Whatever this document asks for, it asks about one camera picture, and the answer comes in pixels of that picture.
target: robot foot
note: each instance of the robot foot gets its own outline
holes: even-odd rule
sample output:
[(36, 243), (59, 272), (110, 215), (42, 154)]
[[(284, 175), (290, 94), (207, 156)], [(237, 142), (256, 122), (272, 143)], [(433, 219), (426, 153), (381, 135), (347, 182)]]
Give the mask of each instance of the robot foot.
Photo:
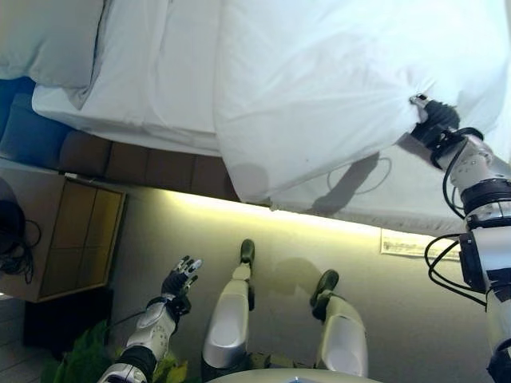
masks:
[(241, 263), (248, 263), (250, 267), (254, 263), (254, 258), (256, 257), (256, 245), (254, 241), (251, 239), (245, 239), (243, 243), (241, 243), (240, 249), (240, 261)]
[(335, 270), (327, 270), (318, 281), (318, 286), (311, 296), (309, 303), (312, 306), (312, 315), (314, 318), (324, 321), (327, 317), (327, 305), (332, 291), (339, 282), (339, 273)]

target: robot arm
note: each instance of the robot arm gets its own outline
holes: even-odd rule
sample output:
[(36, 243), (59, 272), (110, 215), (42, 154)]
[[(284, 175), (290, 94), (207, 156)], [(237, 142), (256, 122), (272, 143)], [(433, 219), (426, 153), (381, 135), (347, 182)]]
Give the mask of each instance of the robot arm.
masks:
[(179, 261), (164, 280), (161, 296), (149, 301), (145, 313), (138, 319), (135, 333), (129, 337), (126, 349), (103, 374), (98, 383), (147, 383), (152, 380), (156, 364), (165, 356), (170, 337), (177, 331), (181, 316), (191, 304), (186, 294), (197, 280), (193, 273), (201, 260), (188, 256)]
[[(411, 133), (431, 151), (431, 162), (446, 172), (446, 202), (465, 220), (460, 260), (465, 282), (486, 295), (487, 330), (493, 356), (488, 371), (497, 383), (511, 381), (511, 167), (496, 157), (474, 128), (458, 129), (448, 105), (422, 94), (410, 101), (421, 123)], [(457, 187), (465, 215), (446, 195), (446, 180)]]

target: white duvet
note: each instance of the white duvet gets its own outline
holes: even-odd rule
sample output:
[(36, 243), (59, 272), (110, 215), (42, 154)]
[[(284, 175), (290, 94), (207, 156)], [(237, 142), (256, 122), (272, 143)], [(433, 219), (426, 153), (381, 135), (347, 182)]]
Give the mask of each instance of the white duvet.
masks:
[(238, 195), (278, 199), (390, 147), (418, 92), (490, 132), (508, 54), (503, 1), (225, 0), (214, 110)]

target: green plant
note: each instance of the green plant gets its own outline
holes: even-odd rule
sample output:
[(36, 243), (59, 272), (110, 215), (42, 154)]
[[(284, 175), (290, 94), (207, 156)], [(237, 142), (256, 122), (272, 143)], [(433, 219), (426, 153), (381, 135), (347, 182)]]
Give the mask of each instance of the green plant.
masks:
[[(103, 372), (113, 363), (105, 349), (106, 330), (105, 321), (86, 330), (74, 342), (73, 350), (64, 356), (62, 362), (52, 359), (46, 363), (41, 383), (97, 383)], [(169, 353), (158, 364), (153, 382), (182, 383), (187, 369), (187, 362), (179, 365), (176, 358)]]
[(41, 383), (96, 383), (112, 363), (105, 351), (105, 331), (105, 321), (86, 330), (61, 363), (48, 362)]

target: black headphones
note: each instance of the black headphones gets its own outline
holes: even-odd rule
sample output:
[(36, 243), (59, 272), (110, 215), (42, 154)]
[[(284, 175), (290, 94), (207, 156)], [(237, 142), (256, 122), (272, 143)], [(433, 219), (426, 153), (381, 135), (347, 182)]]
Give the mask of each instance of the black headphones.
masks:
[(0, 271), (24, 274), (29, 284), (34, 276), (34, 260), (24, 238), (26, 222), (23, 210), (16, 203), (0, 200)]

